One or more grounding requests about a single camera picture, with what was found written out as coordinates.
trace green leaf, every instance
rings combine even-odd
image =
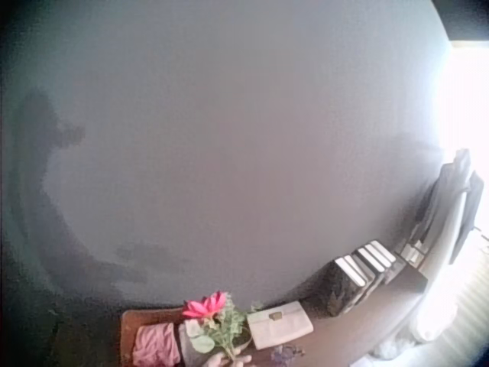
[[[264,305],[260,301],[254,301],[251,303],[251,312],[258,312],[264,309]]]
[[[204,334],[204,330],[199,325],[199,321],[196,319],[186,320],[185,329],[186,335],[188,335],[189,338],[195,338],[196,336]]]
[[[206,335],[192,338],[190,342],[192,343],[193,348],[199,353],[208,353],[213,350],[215,346],[214,340]]]

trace pink towel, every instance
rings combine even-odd
[[[173,367],[180,362],[180,353],[172,323],[141,326],[132,351],[137,367]]]

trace book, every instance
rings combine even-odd
[[[389,284],[404,269],[407,264],[407,261],[399,255],[393,255],[393,257],[395,257],[396,261],[386,271],[384,279],[382,280],[384,284]]]
[[[356,254],[368,266],[376,277],[384,274],[385,267],[365,248],[357,248],[354,251],[354,254]]]
[[[389,250],[387,250],[379,241],[370,242],[387,260],[394,263],[397,258]]]
[[[318,317],[337,317],[351,308],[366,285],[344,258],[337,258],[321,269],[319,283],[303,304]]]
[[[377,250],[371,243],[365,245],[367,251],[371,253],[372,256],[375,257],[377,261],[379,261],[386,269],[392,266],[392,262],[390,262],[387,257],[381,254],[379,250]]]
[[[372,271],[367,268],[365,265],[364,265],[364,268],[362,268],[358,263],[359,261],[355,261],[353,259],[353,256],[354,255],[346,255],[344,257],[344,259],[346,260],[346,262],[357,272],[360,274],[360,276],[365,279],[365,287],[364,287],[364,290],[360,293],[358,293],[357,297],[355,297],[351,302],[350,304],[345,308],[345,310],[343,311],[343,313],[347,313],[349,312],[349,310],[351,308],[353,308],[353,306],[359,304],[359,301],[360,299],[364,296],[365,292],[368,291],[368,289],[370,289],[371,287],[371,284],[376,280],[375,278],[375,274],[372,273]]]
[[[362,260],[358,255],[355,253],[351,255],[353,260],[357,263],[358,267],[361,268],[361,270],[369,277],[372,279],[372,282],[369,284],[368,288],[365,290],[365,292],[361,295],[361,297],[358,299],[356,305],[361,304],[364,300],[368,298],[368,296],[371,295],[375,289],[377,289],[378,285],[382,282],[384,279],[384,274],[375,274]]]

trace artificial flower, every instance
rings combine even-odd
[[[192,318],[210,318],[222,310],[225,302],[226,295],[222,292],[215,292],[210,297],[204,297],[202,302],[188,301],[182,314]]]

